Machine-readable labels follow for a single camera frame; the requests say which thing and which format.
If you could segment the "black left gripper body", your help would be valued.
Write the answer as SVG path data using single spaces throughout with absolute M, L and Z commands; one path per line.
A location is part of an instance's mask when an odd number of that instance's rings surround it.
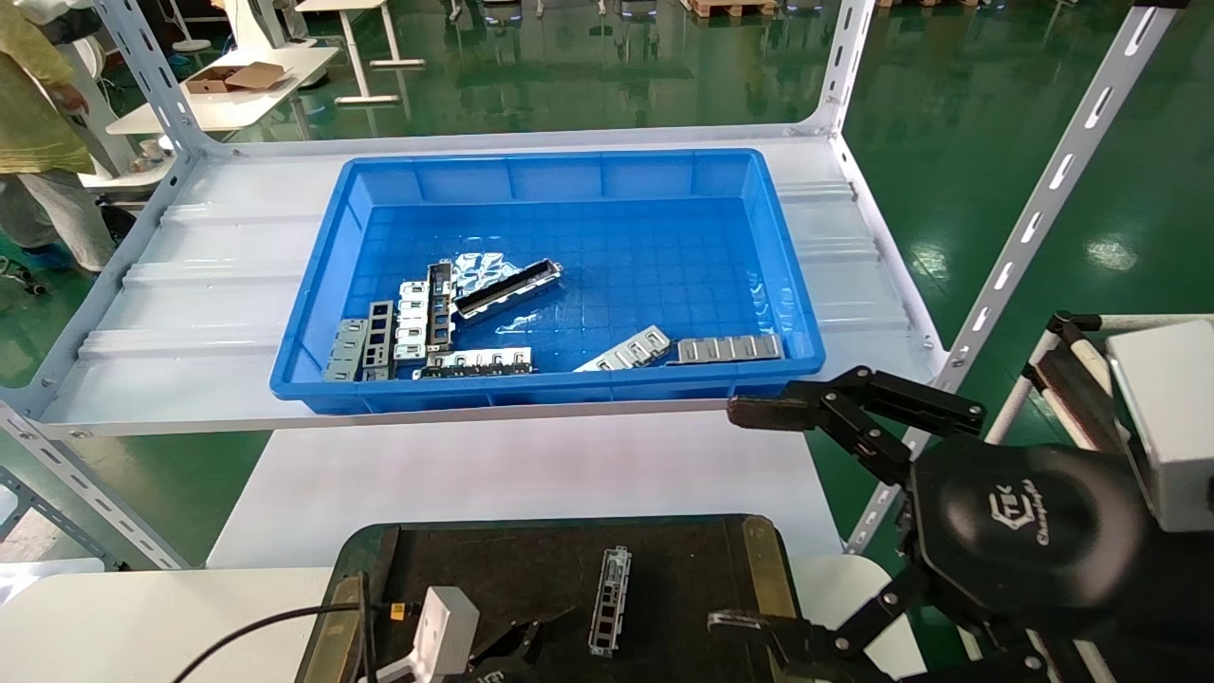
M 537 682 L 535 670 L 518 656 L 495 656 L 472 664 L 469 671 L 456 675 L 454 682 L 522 683 Z

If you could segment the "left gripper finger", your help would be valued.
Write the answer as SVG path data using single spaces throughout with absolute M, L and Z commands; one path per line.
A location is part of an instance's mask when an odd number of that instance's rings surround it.
M 565 637 L 565 633 L 577 631 L 580 619 L 580 607 L 569 607 L 560 611 L 545 614 L 541 617 L 532 619 L 529 625 L 524 627 L 524 638 L 522 638 L 522 644 L 517 649 L 517 656 L 524 664 L 537 665 L 539 658 L 541 658 L 543 648 L 552 644 L 554 641 L 560 641 Z
M 471 668 L 489 661 L 490 658 L 503 658 L 515 653 L 521 643 L 520 621 L 511 621 L 507 626 L 490 632 L 486 638 L 471 649 Z

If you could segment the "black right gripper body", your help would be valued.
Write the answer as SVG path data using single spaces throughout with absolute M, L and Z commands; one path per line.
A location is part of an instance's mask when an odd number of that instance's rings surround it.
M 1212 533 L 1163 530 L 1123 455 L 947 438 L 907 493 L 941 609 L 1088 641 L 1118 682 L 1212 679 Z

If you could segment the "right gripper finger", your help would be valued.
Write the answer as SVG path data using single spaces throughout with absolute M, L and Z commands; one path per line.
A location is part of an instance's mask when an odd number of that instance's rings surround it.
M 977 436 L 987 411 L 935 386 L 857 366 L 832 380 L 790 381 L 775 397 L 732 397 L 727 416 L 731 425 L 751 431 L 824 432 L 877 480 L 902 486 L 910 476 L 910 446 L 877 420 L 929 436 Z
M 708 630 L 717 636 L 755 641 L 792 677 L 827 682 L 892 682 L 866 648 L 920 601 L 937 602 L 968 626 L 1010 621 L 1026 597 L 1019 567 L 968 563 L 940 571 L 927 562 L 910 563 L 877 597 L 828 630 L 801 617 L 772 617 L 754 611 L 711 611 Z

